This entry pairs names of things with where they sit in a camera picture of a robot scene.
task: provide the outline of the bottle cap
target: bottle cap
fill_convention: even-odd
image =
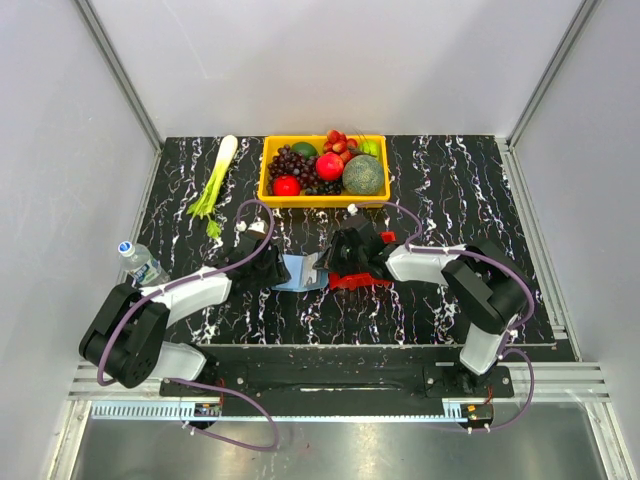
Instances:
[[[136,251],[133,244],[131,242],[122,242],[118,245],[118,252],[123,257],[130,257]]]

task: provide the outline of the cantaloupe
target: cantaloupe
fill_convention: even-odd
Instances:
[[[342,184],[352,195],[375,195],[384,185],[384,170],[371,155],[358,155],[344,167]]]

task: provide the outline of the white wall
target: white wall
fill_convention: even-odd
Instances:
[[[0,476],[33,480],[153,152],[73,2],[2,2],[0,64]]]
[[[510,133],[579,0],[93,0],[163,136]]]
[[[640,467],[640,3],[603,2],[516,149],[587,360]]]

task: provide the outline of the robotic arm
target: robotic arm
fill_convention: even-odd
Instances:
[[[509,326],[526,306],[527,296],[521,285],[503,269],[471,256],[488,258],[507,267],[525,284],[526,277],[486,239],[469,245],[426,250],[429,253],[418,253],[407,250],[403,244],[385,242],[371,222],[358,214],[342,224],[315,266],[340,275],[363,272],[390,281],[422,281],[449,286],[470,321],[460,362],[473,375],[483,375],[496,362]]]
[[[236,263],[255,251],[266,232],[265,222],[251,224],[239,235],[238,245],[224,255],[225,264]],[[209,305],[224,303],[232,291],[268,288],[290,279],[278,247],[271,243],[235,270],[206,276],[214,270],[204,267],[196,272],[201,280],[171,289],[167,285],[181,279],[140,290],[126,283],[115,286],[80,342],[80,355],[97,366],[125,313],[143,296],[160,289],[162,293],[142,305],[118,336],[108,353],[105,372],[127,388],[149,377],[194,380],[207,363],[206,355],[186,344],[164,342],[166,329]]]

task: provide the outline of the yellow plastic basket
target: yellow plastic basket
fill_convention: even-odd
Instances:
[[[355,138],[360,141],[360,137],[348,136],[347,138]],[[310,143],[322,155],[322,146],[327,141],[324,135],[299,135],[288,136],[278,135],[265,138],[264,149],[262,151],[262,165],[260,166],[260,183],[258,185],[258,198],[273,208],[340,208],[347,207],[352,203],[367,201],[383,201],[386,202],[391,198],[391,184],[389,181],[389,162],[387,161],[387,145],[382,135],[366,135],[366,139],[378,144],[380,152],[380,162],[384,169],[384,185],[377,195],[350,195],[348,192],[342,192],[342,195],[309,195],[304,192],[297,197],[277,197],[267,193],[267,165],[273,161],[273,157],[278,154],[278,149],[284,145],[293,145],[298,142]],[[366,205],[367,207],[376,207],[375,204]]]

